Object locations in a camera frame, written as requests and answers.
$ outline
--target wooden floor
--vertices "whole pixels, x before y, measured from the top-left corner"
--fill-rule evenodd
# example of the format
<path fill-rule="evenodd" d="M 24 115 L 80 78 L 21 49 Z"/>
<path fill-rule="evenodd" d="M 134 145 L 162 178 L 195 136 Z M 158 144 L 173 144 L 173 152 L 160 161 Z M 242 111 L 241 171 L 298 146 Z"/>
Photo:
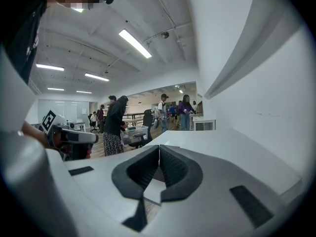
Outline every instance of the wooden floor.
<path fill-rule="evenodd" d="M 168 129 L 173 131 L 179 131 L 180 129 L 176 127 L 175 123 L 169 123 Z M 159 135 L 162 134 L 161 126 L 157 129 L 151 129 L 152 138 L 156 139 Z M 134 150 L 135 148 L 130 147 L 129 145 L 124 146 L 124 152 Z M 93 145 L 91 150 L 91 158 L 99 158 L 104 156 L 104 145 L 103 145 L 103 136 L 99 134 L 99 141 Z"/>

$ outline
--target black office chair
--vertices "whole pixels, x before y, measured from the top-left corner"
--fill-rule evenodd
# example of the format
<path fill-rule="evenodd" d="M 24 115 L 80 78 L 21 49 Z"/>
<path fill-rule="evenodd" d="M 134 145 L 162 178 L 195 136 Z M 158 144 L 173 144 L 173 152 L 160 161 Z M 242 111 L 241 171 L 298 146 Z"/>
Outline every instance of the black office chair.
<path fill-rule="evenodd" d="M 144 140 L 144 136 L 146 135 L 145 133 L 138 134 L 137 137 L 140 137 L 141 141 L 129 144 L 131 147 L 143 147 L 144 145 L 150 143 L 153 140 L 152 135 L 150 134 L 150 129 L 152 128 L 153 123 L 152 110 L 145 110 L 144 114 L 145 115 L 143 117 L 143 125 L 148 126 L 147 140 Z"/>
<path fill-rule="evenodd" d="M 96 122 L 92 122 L 92 121 L 90 120 L 91 116 L 92 116 L 92 114 L 89 114 L 89 116 L 88 116 L 89 124 L 90 124 L 90 126 L 93 126 L 93 129 L 91 129 L 90 132 L 92 132 L 92 131 L 98 131 L 98 132 L 100 132 L 100 130 L 95 127 Z"/>

